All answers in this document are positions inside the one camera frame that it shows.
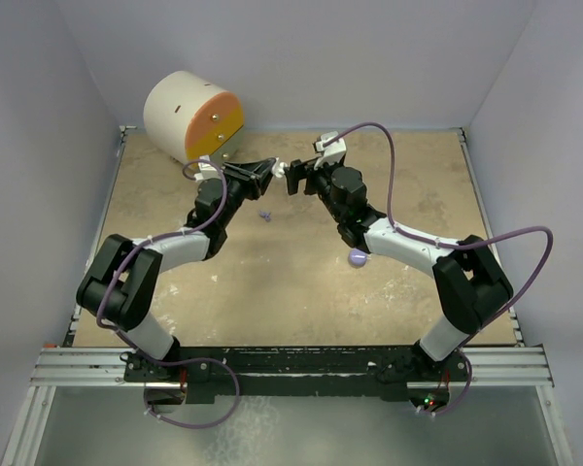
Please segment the white earbud charging case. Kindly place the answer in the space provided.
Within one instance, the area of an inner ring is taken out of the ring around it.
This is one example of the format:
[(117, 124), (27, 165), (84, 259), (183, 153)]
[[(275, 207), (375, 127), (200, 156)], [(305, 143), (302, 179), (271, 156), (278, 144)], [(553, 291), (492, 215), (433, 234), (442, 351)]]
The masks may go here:
[(272, 167), (271, 174), (276, 179), (282, 179), (285, 176), (287, 163), (280, 158), (276, 158)]

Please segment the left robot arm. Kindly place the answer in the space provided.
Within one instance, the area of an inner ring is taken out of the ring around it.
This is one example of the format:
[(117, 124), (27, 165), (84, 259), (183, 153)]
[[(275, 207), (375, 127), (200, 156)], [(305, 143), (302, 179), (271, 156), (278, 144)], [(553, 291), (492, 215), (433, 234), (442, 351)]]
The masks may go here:
[(261, 197), (272, 179), (284, 177), (286, 168), (277, 158), (221, 166), (206, 158), (196, 162), (211, 167), (214, 174), (189, 176), (198, 187), (185, 225), (140, 240), (108, 236), (76, 294), (77, 304), (95, 316), (100, 327), (147, 358), (147, 370), (160, 381), (177, 376), (181, 358), (177, 339), (150, 312), (158, 276), (214, 257), (242, 204)]

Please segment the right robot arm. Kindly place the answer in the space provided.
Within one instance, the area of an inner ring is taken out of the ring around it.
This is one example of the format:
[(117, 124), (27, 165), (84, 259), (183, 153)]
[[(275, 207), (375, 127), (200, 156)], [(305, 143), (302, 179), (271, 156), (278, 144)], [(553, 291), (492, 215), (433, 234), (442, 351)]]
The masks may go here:
[(420, 378), (434, 380), (443, 373), (447, 357), (513, 297), (511, 283), (479, 237), (447, 240), (393, 227), (368, 203), (360, 171), (341, 162), (320, 166), (314, 158), (295, 160), (284, 173), (288, 194), (296, 194), (305, 181), (304, 193), (319, 197), (349, 247), (394, 259), (434, 280), (442, 317), (413, 355)]

